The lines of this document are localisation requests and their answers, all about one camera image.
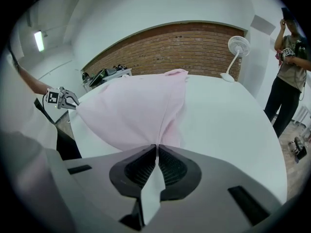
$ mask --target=fan head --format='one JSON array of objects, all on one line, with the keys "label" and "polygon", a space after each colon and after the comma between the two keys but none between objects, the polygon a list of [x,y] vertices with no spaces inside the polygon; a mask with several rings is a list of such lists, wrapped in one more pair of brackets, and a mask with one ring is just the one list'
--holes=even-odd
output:
[{"label": "fan head", "polygon": [[242,36],[233,36],[228,42],[228,48],[232,54],[236,55],[239,51],[239,57],[247,56],[251,50],[248,40]]}]

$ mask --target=brick wall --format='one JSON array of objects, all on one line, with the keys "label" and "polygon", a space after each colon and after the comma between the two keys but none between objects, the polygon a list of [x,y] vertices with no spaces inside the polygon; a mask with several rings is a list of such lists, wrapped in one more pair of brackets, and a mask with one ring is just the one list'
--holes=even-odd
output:
[{"label": "brick wall", "polygon": [[[133,75],[164,73],[182,68],[189,74],[219,77],[234,58],[228,40],[243,36],[242,30],[211,23],[172,24],[131,36],[96,56],[85,67],[88,74],[118,64],[132,68]],[[230,74],[237,80],[239,59]]]}]

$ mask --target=fan base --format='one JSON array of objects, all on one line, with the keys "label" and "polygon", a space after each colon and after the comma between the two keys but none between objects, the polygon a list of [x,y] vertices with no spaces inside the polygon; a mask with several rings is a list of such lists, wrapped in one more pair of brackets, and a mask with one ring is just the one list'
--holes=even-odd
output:
[{"label": "fan base", "polygon": [[224,80],[226,80],[228,82],[231,82],[231,83],[234,82],[234,78],[230,74],[221,73],[220,76],[222,77],[222,79],[224,79]]}]

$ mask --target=person's hand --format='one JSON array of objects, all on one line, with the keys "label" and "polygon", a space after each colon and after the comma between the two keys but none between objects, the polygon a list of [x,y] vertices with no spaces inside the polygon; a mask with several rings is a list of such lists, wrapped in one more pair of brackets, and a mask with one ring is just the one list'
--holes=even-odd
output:
[{"label": "person's hand", "polygon": [[282,29],[282,30],[285,30],[285,29],[286,29],[286,25],[285,25],[285,20],[284,20],[284,19],[282,19],[282,20],[280,21],[280,25],[281,25],[281,29]]},{"label": "person's hand", "polygon": [[285,62],[287,64],[293,64],[294,63],[294,60],[295,60],[295,57],[294,56],[286,56],[285,57]]}]

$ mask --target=black cap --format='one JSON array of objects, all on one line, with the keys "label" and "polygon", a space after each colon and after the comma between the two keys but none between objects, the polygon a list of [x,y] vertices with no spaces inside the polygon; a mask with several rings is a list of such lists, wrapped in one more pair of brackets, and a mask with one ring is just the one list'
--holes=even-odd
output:
[{"label": "black cap", "polygon": [[283,19],[286,20],[293,20],[295,21],[295,17],[292,15],[292,13],[289,11],[288,8],[282,8],[283,12]]}]

